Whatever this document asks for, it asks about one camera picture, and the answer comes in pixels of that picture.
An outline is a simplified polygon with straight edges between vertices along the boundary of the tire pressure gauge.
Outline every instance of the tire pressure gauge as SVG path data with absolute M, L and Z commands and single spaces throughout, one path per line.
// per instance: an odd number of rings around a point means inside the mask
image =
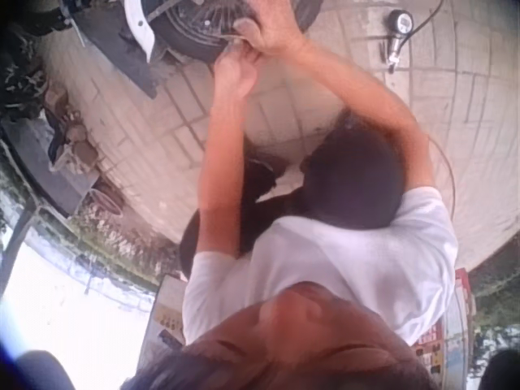
M 387 26 L 391 33 L 386 53 L 387 65 L 393 73 L 400 61 L 401 48 L 414 30 L 414 18 L 407 11 L 394 10 L 388 16 Z

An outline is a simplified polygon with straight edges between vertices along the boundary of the hand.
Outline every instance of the hand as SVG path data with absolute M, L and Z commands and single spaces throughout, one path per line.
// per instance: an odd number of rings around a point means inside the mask
M 247 42 L 231 43 L 214 65 L 215 101 L 243 102 L 257 83 L 259 57 Z
M 239 19 L 233 27 L 256 50 L 285 56 L 296 53 L 306 43 L 296 22 L 291 0 L 245 1 L 255 11 L 260 25 L 251 19 Z

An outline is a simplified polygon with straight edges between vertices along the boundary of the paved ground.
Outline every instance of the paved ground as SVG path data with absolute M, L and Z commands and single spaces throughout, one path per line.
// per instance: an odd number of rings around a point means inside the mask
M 447 0 L 385 72 L 382 20 L 400 3 L 420 23 L 436 0 L 325 0 L 310 37 L 370 70 L 408 103 L 448 155 L 456 178 L 459 264 L 482 262 L 518 230 L 518 3 Z M 170 68 L 148 99 L 73 30 L 44 40 L 49 73 L 81 109 L 102 170 L 129 204 L 172 240 L 196 208 L 197 177 L 212 99 L 203 63 Z M 270 61 L 249 106 L 246 132 L 265 150 L 299 162 L 323 139 L 338 99 L 298 70 Z M 448 168 L 432 146 L 438 185 L 453 204 Z M 296 169 L 276 193 L 297 186 Z

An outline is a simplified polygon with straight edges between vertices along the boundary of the man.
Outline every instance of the man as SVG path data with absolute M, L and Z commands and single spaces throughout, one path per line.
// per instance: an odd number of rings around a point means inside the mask
M 248 182 L 269 170 L 245 163 L 242 126 L 258 55 L 242 45 L 221 56 L 189 228 L 197 254 L 184 297 L 187 346 L 124 388 L 435 388 L 409 345 L 449 303 L 457 241 L 428 137 L 376 79 L 308 41 L 289 0 L 249 4 L 258 24 L 235 29 L 352 114 L 304 164 L 302 188 L 255 203 L 262 190 Z

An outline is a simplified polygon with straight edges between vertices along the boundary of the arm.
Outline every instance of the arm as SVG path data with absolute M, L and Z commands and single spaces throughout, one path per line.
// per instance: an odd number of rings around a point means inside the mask
M 257 80 L 256 52 L 227 50 L 214 67 L 215 93 L 199 184 L 201 224 L 197 252 L 237 256 L 244 181 L 246 98 Z
M 307 40 L 297 27 L 289 0 L 249 3 L 260 25 L 242 19 L 236 22 L 235 29 L 255 48 L 302 68 L 354 113 L 394 139 L 404 159 L 407 189 L 434 185 L 428 136 L 397 95 L 353 62 Z

